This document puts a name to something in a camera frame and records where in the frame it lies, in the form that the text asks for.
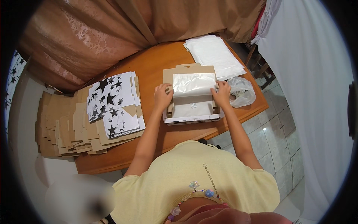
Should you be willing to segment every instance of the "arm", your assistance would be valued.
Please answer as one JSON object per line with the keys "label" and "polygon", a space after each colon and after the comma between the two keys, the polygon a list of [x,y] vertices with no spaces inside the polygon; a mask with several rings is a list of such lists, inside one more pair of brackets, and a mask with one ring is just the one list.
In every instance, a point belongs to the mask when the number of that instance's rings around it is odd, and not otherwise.
{"label": "arm", "polygon": [[216,93],[213,88],[211,92],[215,102],[224,111],[236,157],[251,169],[263,169],[253,153],[250,139],[241,126],[239,119],[237,119],[234,109],[230,105],[229,97],[231,86],[225,81],[217,81],[217,83],[219,84],[219,92]]}
{"label": "arm", "polygon": [[165,89],[171,84],[161,84],[155,88],[154,97],[155,105],[152,114],[145,127],[143,135],[140,137],[134,158],[124,176],[137,175],[148,170],[153,161],[156,142],[158,138],[159,124],[164,109],[170,104],[173,97],[173,90],[169,94],[165,93]]}

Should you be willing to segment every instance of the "person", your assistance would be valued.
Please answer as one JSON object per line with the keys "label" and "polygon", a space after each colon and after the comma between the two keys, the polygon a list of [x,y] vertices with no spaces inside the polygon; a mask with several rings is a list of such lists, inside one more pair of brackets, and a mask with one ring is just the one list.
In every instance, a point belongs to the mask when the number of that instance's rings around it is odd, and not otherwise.
{"label": "person", "polygon": [[263,170],[230,105],[231,87],[211,89],[224,111],[236,157],[215,146],[188,140],[153,161],[159,124],[170,104],[170,84],[155,88],[155,106],[132,163],[113,188],[117,223],[292,223],[272,213],[280,202],[274,177]]}

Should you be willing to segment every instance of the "yellow shirt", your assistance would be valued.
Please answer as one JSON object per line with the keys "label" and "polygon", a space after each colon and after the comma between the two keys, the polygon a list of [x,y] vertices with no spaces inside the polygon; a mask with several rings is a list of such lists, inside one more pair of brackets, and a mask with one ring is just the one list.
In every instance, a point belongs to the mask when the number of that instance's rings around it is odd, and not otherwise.
{"label": "yellow shirt", "polygon": [[[191,181],[198,181],[197,190],[213,189],[204,163],[222,201],[231,208],[257,213],[274,211],[279,204],[280,193],[270,173],[252,170],[229,152],[189,140],[156,158],[141,176],[129,175],[117,181],[111,217],[117,224],[162,224],[182,197],[193,191]],[[205,195],[196,192],[191,197]]]}

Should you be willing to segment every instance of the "wooden table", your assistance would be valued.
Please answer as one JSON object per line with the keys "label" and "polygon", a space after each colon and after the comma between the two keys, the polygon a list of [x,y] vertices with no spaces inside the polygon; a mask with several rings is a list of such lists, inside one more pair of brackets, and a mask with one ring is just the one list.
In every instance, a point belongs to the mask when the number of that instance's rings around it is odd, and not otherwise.
{"label": "wooden table", "polygon": [[[106,77],[128,71],[136,72],[139,77],[139,91],[145,123],[148,121],[154,107],[154,88],[163,82],[163,69],[175,68],[176,65],[180,64],[195,63],[191,54],[184,48],[183,43],[184,41],[161,43],[120,61],[105,72]],[[228,44],[227,47],[237,60],[245,66]],[[256,100],[249,106],[234,108],[240,122],[247,121],[269,107],[246,66],[245,70],[247,73],[242,77],[252,83]],[[228,126],[225,117],[216,122],[173,126],[168,126],[161,120],[155,156],[157,157],[171,150],[175,145],[186,140],[210,139],[227,130]],[[129,167],[138,141],[139,138],[136,138],[113,147],[105,154],[88,155],[87,153],[82,153],[75,160],[78,173],[98,174]]]}

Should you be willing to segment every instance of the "brown curtain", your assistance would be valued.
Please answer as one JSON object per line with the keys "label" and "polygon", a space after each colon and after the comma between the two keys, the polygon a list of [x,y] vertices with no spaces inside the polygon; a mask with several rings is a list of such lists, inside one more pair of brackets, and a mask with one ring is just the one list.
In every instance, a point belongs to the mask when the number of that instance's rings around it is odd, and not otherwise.
{"label": "brown curtain", "polygon": [[160,42],[219,32],[246,42],[265,0],[45,0],[20,49],[28,71],[73,92],[119,60]]}

